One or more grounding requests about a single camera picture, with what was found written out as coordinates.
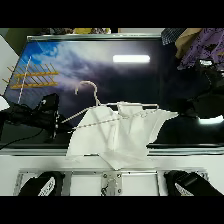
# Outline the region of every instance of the white hanger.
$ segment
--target white hanger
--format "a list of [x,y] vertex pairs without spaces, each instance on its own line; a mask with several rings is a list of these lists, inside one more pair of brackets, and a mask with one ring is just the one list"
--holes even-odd
[[[123,105],[123,106],[142,106],[142,107],[147,107],[147,106],[151,106],[151,107],[156,107],[155,110],[151,111],[150,113],[154,113],[155,111],[157,111],[159,109],[159,105],[158,104],[141,104],[141,103],[127,103],[127,102],[118,102],[118,103],[106,103],[106,104],[101,104],[99,99],[97,98],[97,86],[91,82],[91,81],[81,81],[79,83],[80,84],[89,84],[89,85],[92,85],[94,87],[94,98],[96,100],[96,106],[93,106],[93,107],[88,107],[74,115],[72,115],[71,117],[65,119],[64,121],[62,121],[61,123],[65,123],[67,121],[70,121],[71,119],[79,116],[80,114],[88,111],[89,109],[93,109],[93,108],[96,108],[98,106],[118,106],[118,105]],[[75,90],[75,94],[77,95],[78,94],[78,87],[76,88]],[[110,119],[110,120],[106,120],[106,121],[101,121],[101,122],[98,122],[98,123],[92,123],[92,124],[88,124],[88,125],[83,125],[83,126],[78,126],[78,127],[74,127],[73,129],[76,130],[78,128],[83,128],[83,127],[89,127],[89,126],[93,126],[93,125],[98,125],[98,124],[103,124],[103,123],[107,123],[107,122],[112,122],[112,121],[116,121],[116,120],[121,120],[121,119],[130,119],[130,118],[133,118],[133,117],[136,117],[136,116],[141,116],[142,118],[146,117],[148,115],[148,112],[145,112],[142,113],[142,111],[138,112],[138,113],[135,113],[131,116],[128,116],[128,117],[121,117],[121,118],[115,118],[115,119]]]

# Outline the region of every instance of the metal bracket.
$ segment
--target metal bracket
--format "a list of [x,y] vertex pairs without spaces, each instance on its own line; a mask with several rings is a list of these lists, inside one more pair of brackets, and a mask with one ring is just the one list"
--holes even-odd
[[103,172],[101,196],[119,196],[122,193],[122,173],[119,171]]

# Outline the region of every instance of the black cable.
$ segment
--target black cable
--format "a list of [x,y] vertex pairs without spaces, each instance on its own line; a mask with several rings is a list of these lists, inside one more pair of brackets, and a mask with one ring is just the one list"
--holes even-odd
[[9,142],[9,143],[3,145],[3,146],[0,148],[0,150],[2,150],[3,148],[7,147],[8,145],[11,145],[11,144],[14,143],[14,142],[18,142],[18,141],[22,141],[22,140],[26,140],[26,139],[34,138],[34,137],[38,136],[43,130],[44,130],[44,129],[41,129],[41,131],[39,131],[37,134],[32,135],[32,136],[30,136],[30,137],[20,138],[20,139],[11,141],[11,142]]

